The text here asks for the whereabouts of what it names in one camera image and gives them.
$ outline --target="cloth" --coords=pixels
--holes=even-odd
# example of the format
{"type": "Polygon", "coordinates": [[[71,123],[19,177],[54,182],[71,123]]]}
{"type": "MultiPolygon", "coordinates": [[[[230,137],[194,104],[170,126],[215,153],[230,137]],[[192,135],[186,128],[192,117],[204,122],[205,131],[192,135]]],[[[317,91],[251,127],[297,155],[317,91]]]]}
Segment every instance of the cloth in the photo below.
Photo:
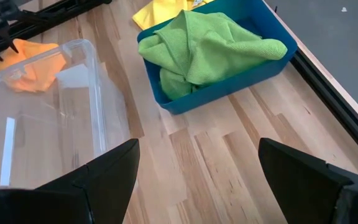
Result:
{"type": "Polygon", "coordinates": [[[196,1],[200,3],[195,4],[194,0],[153,0],[132,18],[142,30],[145,30],[174,18],[182,9],[192,10],[213,0],[196,1]]]}
{"type": "MultiPolygon", "coordinates": [[[[20,39],[14,39],[13,43],[19,53],[16,53],[10,48],[5,50],[1,55],[4,61],[0,62],[0,71],[58,47],[57,44],[39,44],[20,39]]],[[[15,91],[45,91],[55,80],[55,74],[58,73],[65,64],[66,61],[61,54],[43,58],[26,65],[24,67],[25,74],[20,74],[19,77],[14,75],[6,77],[6,83],[15,91]]]]}
{"type": "Polygon", "coordinates": [[[162,90],[171,100],[287,52],[279,40],[262,39],[221,12],[182,11],[154,33],[139,42],[139,53],[161,66],[162,90]]]}

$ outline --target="orange microfiber cloth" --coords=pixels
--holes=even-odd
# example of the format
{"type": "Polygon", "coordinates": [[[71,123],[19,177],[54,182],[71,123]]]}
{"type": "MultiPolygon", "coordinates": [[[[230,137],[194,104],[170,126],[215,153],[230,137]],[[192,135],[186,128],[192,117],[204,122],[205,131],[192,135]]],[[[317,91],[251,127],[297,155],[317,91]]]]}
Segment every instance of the orange microfiber cloth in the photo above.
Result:
{"type": "MultiPolygon", "coordinates": [[[[1,55],[4,61],[0,62],[0,71],[15,63],[58,47],[57,44],[39,44],[20,39],[14,39],[13,43],[19,53],[16,53],[10,48],[5,50],[1,55]]],[[[25,65],[25,74],[19,77],[11,76],[6,82],[15,91],[45,91],[55,80],[55,74],[58,73],[65,64],[66,61],[62,54],[41,58],[25,65]]]]}

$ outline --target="yellow microfiber cloth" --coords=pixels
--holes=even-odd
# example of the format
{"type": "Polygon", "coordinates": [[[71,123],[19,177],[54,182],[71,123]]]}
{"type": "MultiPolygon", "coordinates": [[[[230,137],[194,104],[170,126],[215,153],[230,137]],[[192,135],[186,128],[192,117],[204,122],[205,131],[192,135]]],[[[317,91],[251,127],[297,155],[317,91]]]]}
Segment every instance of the yellow microfiber cloth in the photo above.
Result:
{"type": "Polygon", "coordinates": [[[192,10],[211,1],[213,0],[153,0],[132,18],[142,30],[145,30],[174,18],[182,9],[192,10]]]}
{"type": "MultiPolygon", "coordinates": [[[[5,50],[1,55],[4,61],[0,62],[0,71],[58,47],[58,44],[39,44],[20,39],[14,39],[13,43],[19,53],[16,53],[11,48],[5,50]]],[[[24,67],[25,75],[21,75],[20,77],[8,77],[6,83],[15,91],[45,91],[55,80],[55,74],[58,73],[65,64],[66,61],[61,54],[42,58],[26,65],[24,67]]]]}
{"type": "Polygon", "coordinates": [[[281,41],[262,39],[221,12],[182,11],[154,33],[139,42],[139,53],[161,66],[161,87],[171,100],[287,52],[281,41]]]}

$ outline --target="wooden table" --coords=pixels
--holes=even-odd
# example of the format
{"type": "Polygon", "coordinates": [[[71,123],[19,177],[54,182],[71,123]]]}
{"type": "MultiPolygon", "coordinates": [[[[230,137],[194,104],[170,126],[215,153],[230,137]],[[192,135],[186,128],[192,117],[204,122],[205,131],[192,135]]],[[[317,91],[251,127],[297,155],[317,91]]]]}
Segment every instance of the wooden table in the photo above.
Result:
{"type": "Polygon", "coordinates": [[[161,109],[137,53],[140,29],[131,19],[148,2],[114,0],[31,39],[90,40],[124,94],[131,136],[140,139],[141,150],[124,223],[286,223],[259,164],[261,137],[358,174],[358,145],[291,64],[276,77],[187,113],[161,109]]]}

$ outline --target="green microfiber cloth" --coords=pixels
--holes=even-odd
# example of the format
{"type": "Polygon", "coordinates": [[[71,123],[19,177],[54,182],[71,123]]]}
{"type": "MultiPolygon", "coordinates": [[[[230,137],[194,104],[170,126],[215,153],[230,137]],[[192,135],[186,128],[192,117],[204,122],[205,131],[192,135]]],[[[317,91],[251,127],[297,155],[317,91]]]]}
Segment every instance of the green microfiber cloth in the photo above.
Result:
{"type": "Polygon", "coordinates": [[[161,87],[171,100],[287,52],[279,40],[262,39],[221,12],[181,11],[154,34],[139,42],[139,53],[161,66],[161,87]]]}

